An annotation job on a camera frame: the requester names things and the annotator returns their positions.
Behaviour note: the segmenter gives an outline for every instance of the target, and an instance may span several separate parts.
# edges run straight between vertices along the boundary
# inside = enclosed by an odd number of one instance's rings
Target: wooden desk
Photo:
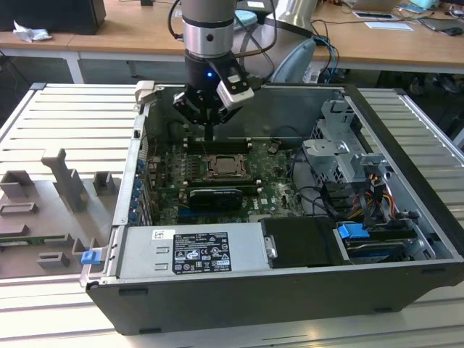
[[[342,9],[348,10],[324,4],[312,18],[331,22],[361,20],[351,13],[343,13]],[[401,18],[398,11],[393,14]],[[433,17],[447,18],[440,12]],[[398,68],[379,70],[414,71],[414,67],[425,72],[439,72],[443,67],[464,70],[464,36],[435,33],[417,21],[407,24],[414,31],[370,29],[365,23],[327,24],[327,28],[331,43],[340,52],[341,67],[368,69],[372,65],[391,65]],[[319,34],[325,35],[323,23],[316,22],[315,27]],[[323,47],[318,48],[316,60],[323,58],[323,50]]]
[[[0,49],[12,56],[60,57],[67,60],[75,83],[83,83],[79,59],[182,62],[183,44],[167,31],[169,4],[141,7],[138,1],[105,0],[107,18],[95,36],[53,34],[54,39],[26,43],[11,33],[0,33]],[[313,19],[331,22],[361,21],[343,13],[346,7],[323,4]],[[173,19],[181,32],[181,20]],[[331,42],[340,52],[339,67],[426,73],[464,73],[464,36],[435,33],[416,23],[414,31],[376,30],[365,23],[328,24]],[[321,35],[323,24],[315,23]],[[318,47],[312,67],[320,69],[328,59]]]

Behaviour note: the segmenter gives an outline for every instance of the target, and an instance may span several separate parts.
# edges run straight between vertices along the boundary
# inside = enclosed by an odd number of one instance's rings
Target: computer case
[[[0,0],[0,30],[14,29],[13,21],[51,33],[94,35],[104,22],[103,0]]]

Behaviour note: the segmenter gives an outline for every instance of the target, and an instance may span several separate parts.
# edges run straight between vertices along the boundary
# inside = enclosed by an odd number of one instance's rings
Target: warning label
[[[227,232],[176,234],[173,244],[175,274],[232,270]]]

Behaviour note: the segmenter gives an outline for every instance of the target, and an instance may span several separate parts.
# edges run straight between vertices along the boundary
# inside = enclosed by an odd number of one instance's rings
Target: white paper
[[[23,41],[31,43],[32,41],[48,40],[51,38],[49,32],[45,29],[29,29],[23,27],[14,21],[13,33]]]
[[[370,29],[387,29],[387,30],[406,30],[414,31],[409,25],[404,23],[388,23],[388,22],[365,22]]]
[[[248,1],[248,6],[250,7],[256,7],[258,9],[264,9],[265,6],[262,2],[259,1]]]

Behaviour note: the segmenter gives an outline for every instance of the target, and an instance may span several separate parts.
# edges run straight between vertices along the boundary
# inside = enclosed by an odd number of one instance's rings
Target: barcode label
[[[174,239],[175,230],[153,230],[152,239]]]

